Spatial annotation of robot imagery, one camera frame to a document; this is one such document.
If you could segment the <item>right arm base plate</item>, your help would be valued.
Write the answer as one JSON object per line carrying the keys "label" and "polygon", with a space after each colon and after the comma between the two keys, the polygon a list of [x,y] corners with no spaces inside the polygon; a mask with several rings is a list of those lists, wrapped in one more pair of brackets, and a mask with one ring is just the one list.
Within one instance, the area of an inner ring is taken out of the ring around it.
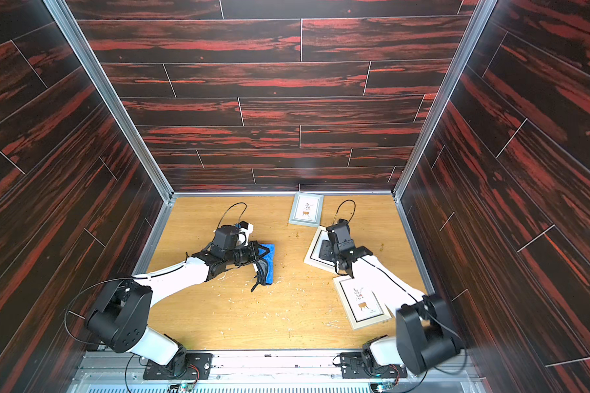
{"label": "right arm base plate", "polygon": [[379,365],[368,355],[358,351],[341,352],[332,363],[340,369],[343,379],[407,377],[407,371],[402,365]]}

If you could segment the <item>light green picture frame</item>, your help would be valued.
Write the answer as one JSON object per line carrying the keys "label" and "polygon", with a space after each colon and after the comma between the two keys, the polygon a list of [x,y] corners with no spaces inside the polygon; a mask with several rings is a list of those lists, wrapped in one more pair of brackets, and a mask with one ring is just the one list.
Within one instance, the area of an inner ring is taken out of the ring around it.
{"label": "light green picture frame", "polygon": [[323,203],[323,195],[295,193],[288,222],[301,226],[318,227],[321,222]]}

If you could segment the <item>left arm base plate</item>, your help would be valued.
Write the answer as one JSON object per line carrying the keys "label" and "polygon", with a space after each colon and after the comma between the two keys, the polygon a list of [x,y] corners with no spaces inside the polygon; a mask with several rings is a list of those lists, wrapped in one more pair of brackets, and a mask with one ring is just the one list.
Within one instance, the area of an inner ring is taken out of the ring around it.
{"label": "left arm base plate", "polygon": [[176,355],[168,365],[158,365],[152,360],[147,362],[143,379],[159,380],[208,380],[212,368],[212,353],[188,352],[184,356]]}

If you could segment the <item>cream picture frame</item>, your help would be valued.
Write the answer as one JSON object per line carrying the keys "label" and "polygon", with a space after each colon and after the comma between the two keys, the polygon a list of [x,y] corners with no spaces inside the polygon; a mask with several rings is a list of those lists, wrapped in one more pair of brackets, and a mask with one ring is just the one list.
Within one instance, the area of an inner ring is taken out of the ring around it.
{"label": "cream picture frame", "polygon": [[333,279],[333,283],[353,330],[380,324],[392,318],[388,309],[362,280],[339,276]]}
{"label": "cream picture frame", "polygon": [[333,247],[325,227],[318,227],[306,252],[304,263],[337,275]]}

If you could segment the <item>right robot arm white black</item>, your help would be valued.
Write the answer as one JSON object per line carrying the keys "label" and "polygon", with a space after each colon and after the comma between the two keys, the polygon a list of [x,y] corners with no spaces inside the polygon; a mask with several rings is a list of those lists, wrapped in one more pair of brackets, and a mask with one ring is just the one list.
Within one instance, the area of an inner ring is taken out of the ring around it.
{"label": "right robot arm white black", "polygon": [[366,247],[332,251],[337,271],[363,283],[378,302],[395,316],[395,335],[367,342],[363,347],[368,366],[402,365],[415,375],[435,368],[465,350],[451,327],[446,302],[427,296],[387,269]]}

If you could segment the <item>blue microfiber cloth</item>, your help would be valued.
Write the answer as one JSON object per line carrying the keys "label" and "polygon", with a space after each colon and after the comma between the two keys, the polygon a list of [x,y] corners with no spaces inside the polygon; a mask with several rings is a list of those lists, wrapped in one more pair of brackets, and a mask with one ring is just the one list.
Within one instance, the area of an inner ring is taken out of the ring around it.
{"label": "blue microfiber cloth", "polygon": [[251,292],[254,292],[258,286],[270,286],[274,281],[275,272],[275,246],[273,244],[256,243],[255,250],[257,256],[253,261],[256,270],[257,282],[253,285]]}

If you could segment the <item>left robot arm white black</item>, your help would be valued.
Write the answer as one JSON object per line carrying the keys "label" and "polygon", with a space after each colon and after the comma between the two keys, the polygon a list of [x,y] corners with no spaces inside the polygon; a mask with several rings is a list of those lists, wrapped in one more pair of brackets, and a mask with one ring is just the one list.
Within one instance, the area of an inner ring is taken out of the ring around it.
{"label": "left robot arm white black", "polygon": [[163,270],[111,280],[93,303],[85,326],[116,353],[131,353],[156,365],[175,368],[181,365],[186,350],[148,326],[152,307],[186,288],[247,265],[254,266],[257,286],[271,285],[274,255],[274,246],[255,241],[227,251],[209,247]]}

